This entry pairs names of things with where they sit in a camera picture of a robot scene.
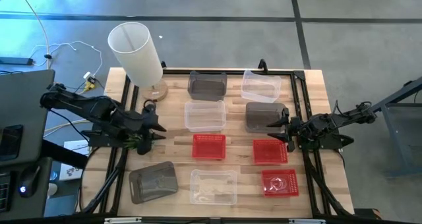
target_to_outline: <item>black floor line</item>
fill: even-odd
[[[291,0],[291,4],[293,5],[293,13],[295,14],[297,37],[299,39],[299,47],[301,49],[303,68],[311,69],[311,62],[309,61],[308,49],[306,48],[305,35],[303,33],[303,26],[302,26],[301,13],[299,10],[299,4],[297,3],[297,0]]]
[[[306,23],[343,23],[343,24],[421,24],[422,18],[307,18]]]
[[[93,20],[93,21],[185,21],[185,22],[294,22],[293,17],[255,16],[100,16],[85,14],[40,14],[41,20]],[[0,11],[0,19],[36,19],[33,13]]]

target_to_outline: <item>red plastic basket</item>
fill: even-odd
[[[219,134],[193,135],[192,157],[199,159],[226,158],[226,136]]]
[[[280,140],[253,140],[255,164],[286,164],[287,148]]]
[[[294,197],[299,195],[294,169],[262,171],[265,197]]]

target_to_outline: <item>concrete floor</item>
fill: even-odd
[[[293,17],[291,0],[29,0],[40,13],[144,16],[277,16]],[[422,0],[298,0],[302,17],[422,18]],[[0,11],[24,11],[23,0],[0,0]],[[98,78],[105,83],[108,68],[118,67],[107,46],[117,21],[45,20],[50,43],[82,40],[103,52]],[[158,54],[169,67],[256,67],[265,58],[272,69],[303,69],[294,22],[143,22],[153,35]],[[35,20],[0,20],[0,55],[27,57],[44,44]],[[322,69],[331,105],[343,110],[365,100],[378,100],[408,80],[422,75],[421,24],[303,25],[312,69]],[[83,45],[55,54],[56,81],[77,87],[82,75],[99,65],[98,54]],[[42,60],[44,52],[34,58]],[[3,70],[39,70],[10,67]],[[100,95],[100,89],[88,93]],[[70,119],[77,119],[64,113]],[[64,121],[50,115],[47,127]],[[87,129],[89,125],[78,125]],[[352,125],[342,133],[355,138],[344,149],[346,173],[356,208],[378,208],[385,219],[422,222],[422,176],[387,179],[399,166],[382,116],[371,125]],[[49,140],[62,144],[79,140],[64,128]],[[78,182],[59,183],[59,193],[47,201],[46,215],[71,213]]]

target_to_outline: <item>gray plastic container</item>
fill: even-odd
[[[201,74],[192,71],[187,91],[192,99],[223,100],[227,90],[227,74]]]
[[[174,164],[170,161],[132,171],[129,186],[134,204],[174,194],[179,189]]]
[[[269,128],[267,125],[275,123],[282,117],[285,107],[282,103],[249,102],[246,104],[246,131],[256,133],[277,133],[281,128]]]

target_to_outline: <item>electrical wire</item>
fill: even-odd
[[[49,45],[49,47],[55,46],[55,45],[57,46],[54,50],[51,51],[51,53],[53,53],[54,51],[58,50],[63,45],[68,45],[68,46],[70,46],[73,49],[73,51],[76,51],[76,49],[72,46],[72,44],[74,44],[74,43],[81,43],[83,45],[86,45],[88,47],[91,47],[94,51],[97,51],[100,54],[100,65],[98,66],[98,68],[96,69],[96,71],[92,74],[92,75],[95,76],[98,73],[98,71],[103,66],[103,56],[102,56],[102,52],[100,50],[96,49],[93,45],[90,45],[88,43],[85,43],[85,42],[82,42],[80,40],[77,40],[77,41],[74,41],[74,42],[71,42],[71,43],[53,43],[53,44]],[[31,55],[29,57],[32,57],[35,54],[35,52],[36,52],[35,49],[38,48],[38,47],[47,47],[47,46],[46,45],[35,45],[35,47],[32,48]],[[34,66],[42,66],[42,65],[45,64],[45,62],[47,62],[47,60],[45,60],[43,63],[40,63],[40,64],[34,64]]]
[[[37,18],[38,22],[40,23],[42,32],[44,33],[45,44],[47,45],[47,55],[51,55],[50,54],[49,43],[48,43],[47,32],[45,32],[44,25],[42,24],[42,22],[41,22],[40,18],[38,17],[37,13],[35,12],[35,10],[32,8],[31,4],[29,4],[28,0],[25,0],[25,1],[26,1],[26,4],[28,4],[28,6],[31,8],[31,11],[34,13],[34,15]],[[50,60],[47,58],[45,61],[47,61],[47,69],[50,69]]]
[[[95,79],[95,81],[98,82],[98,84],[103,88],[103,90],[105,90],[105,88],[104,88],[103,84],[101,84],[100,80]]]
[[[78,88],[73,93],[76,93],[84,84],[85,84],[85,82],[83,82],[81,85],[79,85]]]
[[[342,161],[343,161],[343,167],[346,167],[346,162],[344,161],[344,157],[343,157],[343,154],[341,153],[340,149],[334,149],[334,151],[336,153],[338,153],[338,155],[340,155],[340,157],[342,158]]]
[[[94,148],[94,149],[92,149],[91,153],[86,158],[86,164],[88,164],[88,162],[90,161],[91,157],[98,151],[98,149],[100,149],[100,148]],[[79,210],[82,211],[82,180],[84,178],[85,170],[86,170],[86,165],[85,165],[85,169],[83,169],[82,174],[80,175],[80,184],[79,184],[79,189],[78,189],[78,197],[76,198],[75,209],[74,209],[73,213],[76,213],[76,209],[77,209],[78,205],[79,205]]]
[[[3,75],[3,74],[14,74],[14,73],[22,73],[22,71],[12,71],[12,72],[10,72],[10,71],[5,71],[5,70],[0,70],[0,75]]]
[[[414,102],[414,103],[416,103],[416,97],[417,97],[417,94],[418,94],[419,92],[420,92],[420,91],[416,92],[415,97],[413,98],[413,102]]]
[[[76,151],[76,150],[83,149],[83,148],[87,148],[87,147],[88,147],[88,145],[83,146],[83,147],[81,147],[81,148],[75,148],[75,149],[72,149],[71,151]]]
[[[81,132],[79,132],[79,130],[73,125],[73,123],[72,123],[72,121],[70,121],[68,118],[66,118],[66,117],[64,117],[63,115],[61,115],[61,114],[59,114],[58,112],[56,112],[56,111],[52,111],[52,110],[49,110],[50,112],[52,112],[52,113],[55,113],[56,115],[58,115],[58,116],[60,116],[60,117],[62,117],[62,118],[64,118],[64,119],[66,119],[67,120],[67,122],[69,122],[69,124],[73,127],[73,129],[75,130],[75,131],[77,131],[78,133],[79,133],[79,135],[81,135],[87,142],[89,142],[88,141],[88,139],[81,133]]]
[[[91,122],[90,122],[90,121],[87,121],[86,119],[81,119],[81,120],[77,120],[77,121],[72,121],[72,124],[74,124],[74,125],[79,124],[79,123],[91,123]],[[57,131],[58,131],[59,129],[61,129],[61,128],[64,128],[64,127],[69,126],[69,125],[71,125],[71,124],[70,124],[70,123],[65,123],[65,124],[62,124],[62,125],[57,125],[57,126],[54,126],[54,127],[52,127],[52,128],[49,128],[49,129],[45,129],[45,130],[44,130],[44,132],[49,132],[49,131],[51,131],[51,132],[49,132],[49,133],[45,134],[45,135],[43,136],[43,138],[45,138],[45,137],[47,137],[47,136],[49,136],[49,135],[53,134],[54,132],[57,132]]]

